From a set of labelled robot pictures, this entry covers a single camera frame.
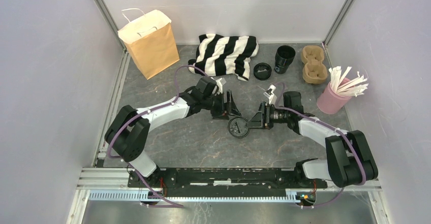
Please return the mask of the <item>black plastic cup lid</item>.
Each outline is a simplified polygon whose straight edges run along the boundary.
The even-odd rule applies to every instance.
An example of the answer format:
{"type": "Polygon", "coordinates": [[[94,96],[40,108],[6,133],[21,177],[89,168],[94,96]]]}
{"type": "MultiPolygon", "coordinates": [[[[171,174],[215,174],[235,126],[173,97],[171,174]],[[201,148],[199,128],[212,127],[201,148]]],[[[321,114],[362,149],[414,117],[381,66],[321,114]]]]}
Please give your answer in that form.
{"type": "Polygon", "coordinates": [[[243,117],[234,117],[228,122],[228,132],[235,138],[241,139],[246,137],[250,129],[247,127],[248,120],[243,117]]]}

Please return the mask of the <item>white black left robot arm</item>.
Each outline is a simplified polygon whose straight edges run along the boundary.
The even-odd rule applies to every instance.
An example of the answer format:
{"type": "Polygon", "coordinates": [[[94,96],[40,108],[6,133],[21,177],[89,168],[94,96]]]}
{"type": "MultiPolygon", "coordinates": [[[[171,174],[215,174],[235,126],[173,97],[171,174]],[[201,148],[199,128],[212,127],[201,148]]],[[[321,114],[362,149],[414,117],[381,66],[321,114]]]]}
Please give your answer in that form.
{"type": "Polygon", "coordinates": [[[107,156],[114,150],[124,162],[135,168],[140,180],[147,187],[159,183],[159,167],[145,152],[148,134],[171,121],[190,117],[201,110],[208,110],[212,119],[228,120],[240,117],[230,90],[223,91],[224,79],[202,77],[195,86],[175,97],[145,108],[123,106],[105,133],[108,143],[107,156]]]}

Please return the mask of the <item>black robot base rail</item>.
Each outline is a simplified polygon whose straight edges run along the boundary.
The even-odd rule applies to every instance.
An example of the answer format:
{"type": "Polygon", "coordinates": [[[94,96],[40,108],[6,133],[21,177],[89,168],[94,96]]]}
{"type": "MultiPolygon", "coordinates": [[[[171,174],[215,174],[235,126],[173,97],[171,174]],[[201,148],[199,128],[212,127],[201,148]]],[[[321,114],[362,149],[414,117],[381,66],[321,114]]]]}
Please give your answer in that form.
{"type": "Polygon", "coordinates": [[[328,182],[308,179],[298,168],[156,168],[148,177],[128,167],[129,188],[143,188],[140,205],[184,208],[184,202],[311,200],[328,182]]]}

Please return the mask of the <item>brown paper bag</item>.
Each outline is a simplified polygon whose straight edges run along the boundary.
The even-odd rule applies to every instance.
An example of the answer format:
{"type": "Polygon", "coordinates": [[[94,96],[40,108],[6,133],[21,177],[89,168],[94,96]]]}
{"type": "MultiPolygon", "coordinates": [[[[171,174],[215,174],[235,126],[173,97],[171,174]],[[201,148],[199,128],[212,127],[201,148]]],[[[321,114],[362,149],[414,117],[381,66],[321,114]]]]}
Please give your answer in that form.
{"type": "Polygon", "coordinates": [[[123,9],[121,14],[128,23],[117,31],[138,70],[148,80],[179,61],[171,19],[160,10],[141,12],[131,20],[123,9]]]}

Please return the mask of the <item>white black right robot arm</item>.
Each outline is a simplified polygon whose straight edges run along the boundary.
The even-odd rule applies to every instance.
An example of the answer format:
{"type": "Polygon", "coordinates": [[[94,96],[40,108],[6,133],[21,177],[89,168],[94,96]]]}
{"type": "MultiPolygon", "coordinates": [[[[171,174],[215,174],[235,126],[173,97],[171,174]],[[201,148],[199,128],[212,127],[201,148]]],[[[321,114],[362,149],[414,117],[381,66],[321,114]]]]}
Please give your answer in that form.
{"type": "Polygon", "coordinates": [[[283,93],[281,107],[262,102],[246,127],[271,129],[276,123],[286,124],[288,129],[312,139],[326,150],[326,159],[306,159],[296,164],[293,179],[297,186],[307,187],[314,179],[321,179],[342,188],[377,179],[378,167],[364,133],[335,128],[305,113],[299,92],[283,93]]]}

